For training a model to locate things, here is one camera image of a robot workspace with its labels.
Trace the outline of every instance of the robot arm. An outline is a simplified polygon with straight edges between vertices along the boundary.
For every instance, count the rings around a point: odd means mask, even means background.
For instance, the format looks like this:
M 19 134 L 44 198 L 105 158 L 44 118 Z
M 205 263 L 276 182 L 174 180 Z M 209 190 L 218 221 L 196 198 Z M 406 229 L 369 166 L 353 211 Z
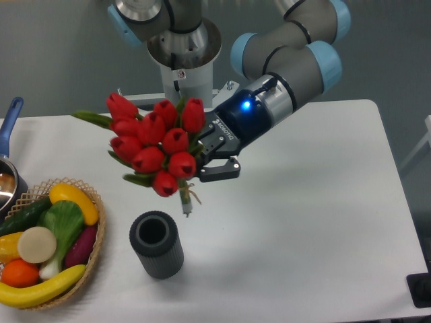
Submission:
M 255 81 L 207 113 L 202 182 L 238 177 L 234 156 L 341 78 L 341 60 L 328 42 L 349 30 L 347 6 L 340 0 L 281 2 L 290 4 L 282 27 L 263 36 L 244 34 L 232 47 L 234 70 Z M 204 167 L 212 159 L 228 161 Z
M 284 24 L 266 35 L 244 34 L 232 47 L 232 67 L 253 82 L 207 112 L 199 138 L 204 150 L 197 176 L 202 182 L 238 177 L 240 164 L 235 156 L 243 148 L 341 78 L 341 60 L 330 44 L 350 28 L 346 4 L 341 0 L 275 2 L 284 12 Z M 200 0 L 115 0 L 108 12 L 125 38 L 147 41 L 169 100 L 176 102 L 181 90 L 182 95 L 202 98 L 204 106 L 211 107 L 212 61 L 221 40 L 218 29 L 202 19 Z M 184 69 L 183 79 L 173 73 L 179 69 Z M 224 166 L 205 167 L 213 159 L 228 161 Z

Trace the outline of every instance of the wicker basket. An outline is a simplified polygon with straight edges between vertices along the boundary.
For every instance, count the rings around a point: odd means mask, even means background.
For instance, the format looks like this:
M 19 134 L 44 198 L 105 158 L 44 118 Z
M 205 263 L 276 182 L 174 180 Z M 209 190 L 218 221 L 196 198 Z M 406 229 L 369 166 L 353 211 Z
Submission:
M 103 202 L 102 202 L 102 199 L 100 198 L 100 195 L 97 194 L 97 191 L 94 190 L 94 188 L 92 188 L 90 185 L 82 182 L 81 180 L 75 180 L 75 179 L 69 179 L 69 178 L 63 178 L 63 179 L 56 178 L 54 180 L 48 180 L 47 182 L 42 182 L 39 185 L 35 185 L 33 186 L 33 188 L 29 188 L 27 193 L 23 193 L 21 195 L 21 198 L 16 201 L 16 204 L 12 207 L 12 209 L 7 214 L 6 219 L 8 217 L 13 217 L 15 213 L 23 209 L 26 205 L 29 205 L 30 203 L 40 199 L 41 197 L 47 196 L 50 189 L 55 184 L 61 183 L 61 182 L 68 183 L 70 185 L 74 185 L 80 188 L 88 197 L 90 197 L 90 199 L 95 204 L 99 212 L 96 242 L 94 242 L 93 252 L 91 253 L 90 258 L 88 259 L 86 271 L 83 277 L 72 288 L 70 288 L 65 293 L 51 299 L 50 301 L 47 301 L 38 306 L 34 306 L 32 308 L 26 308 L 25 310 L 45 310 L 45 309 L 53 308 L 57 305 L 60 305 L 64 301 L 69 299 L 88 280 L 89 276 L 94 270 L 94 265 L 96 264 L 98 255 L 100 253 L 100 249 L 102 247 L 103 237 L 105 233 L 105 224 L 106 224 Z M 0 274 L 3 268 L 4 268 L 4 265 L 0 262 Z

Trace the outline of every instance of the twine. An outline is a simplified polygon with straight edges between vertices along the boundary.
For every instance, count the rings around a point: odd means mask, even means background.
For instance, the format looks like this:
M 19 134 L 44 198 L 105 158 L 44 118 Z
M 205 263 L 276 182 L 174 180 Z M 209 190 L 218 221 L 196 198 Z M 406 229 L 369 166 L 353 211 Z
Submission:
M 194 184 L 193 184 L 193 183 L 186 184 L 186 186 L 184 186 L 184 187 L 180 187 L 180 188 L 179 188 L 179 190 L 181 190 L 181 191 L 183 191 L 183 192 L 184 192 L 184 194 L 185 194 L 185 198 L 186 198 L 187 200 L 190 200 L 190 194 L 192 194 L 192 195 L 195 197 L 196 201 L 197 201 L 200 205 L 202 205 L 201 200 L 199 200 L 199 197 L 197 197 L 197 194 L 196 194 L 195 192 L 193 192 L 193 191 L 190 189 L 190 187 L 194 187 Z

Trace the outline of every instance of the fake vegetable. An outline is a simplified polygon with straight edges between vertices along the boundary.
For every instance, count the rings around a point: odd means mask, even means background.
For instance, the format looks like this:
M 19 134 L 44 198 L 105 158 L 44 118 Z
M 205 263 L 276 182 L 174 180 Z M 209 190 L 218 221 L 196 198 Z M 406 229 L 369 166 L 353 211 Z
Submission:
M 17 232 L 0 237 L 0 262 L 7 264 L 9 261 L 20 257 L 17 245 L 21 235 L 22 232 Z
M 22 259 L 12 260 L 1 273 L 1 282 L 16 288 L 33 286 L 38 280 L 38 267 Z
M 58 201 L 72 201 L 78 204 L 84 214 L 84 223 L 86 225 L 93 225 L 99 220 L 97 208 L 78 187 L 67 183 L 58 183 L 51 188 L 49 199 L 52 204 Z
M 40 214 L 49 209 L 51 205 L 51 201 L 47 196 L 34 201 L 0 225 L 0 236 L 14 234 L 15 232 L 25 231 L 29 227 L 34 227 L 39 220 Z
M 15 308 L 30 308 L 62 294 L 84 275 L 86 266 L 73 266 L 48 281 L 27 288 L 14 288 L 0 283 L 0 303 Z
M 79 237 L 84 225 L 80 207 L 71 201 L 55 203 L 40 219 L 41 226 L 50 229 L 57 239 L 57 249 L 53 256 L 40 267 L 40 278 L 53 278 L 62 269 L 63 259 Z
M 65 268 L 73 267 L 77 264 L 86 264 L 93 251 L 96 241 L 97 229 L 95 227 L 85 228 L 73 247 L 66 254 Z
M 55 252 L 57 240 L 45 227 L 31 227 L 18 240 L 18 252 L 22 260 L 30 264 L 47 261 Z

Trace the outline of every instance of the tulip bouquet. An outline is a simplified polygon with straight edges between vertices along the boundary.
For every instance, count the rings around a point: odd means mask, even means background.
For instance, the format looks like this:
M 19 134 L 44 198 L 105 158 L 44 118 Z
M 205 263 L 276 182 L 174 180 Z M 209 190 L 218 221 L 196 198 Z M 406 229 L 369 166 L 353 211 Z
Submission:
M 72 116 L 112 130 L 117 136 L 110 140 L 109 154 L 134 170 L 123 178 L 134 184 L 152 187 L 162 197 L 180 191 L 183 213 L 191 212 L 193 184 L 197 158 L 203 146 L 198 142 L 205 125 L 202 100 L 181 98 L 174 106 L 169 100 L 154 105 L 152 112 L 142 116 L 126 98 L 112 93 L 106 99 L 112 118 L 89 111 L 77 111 Z

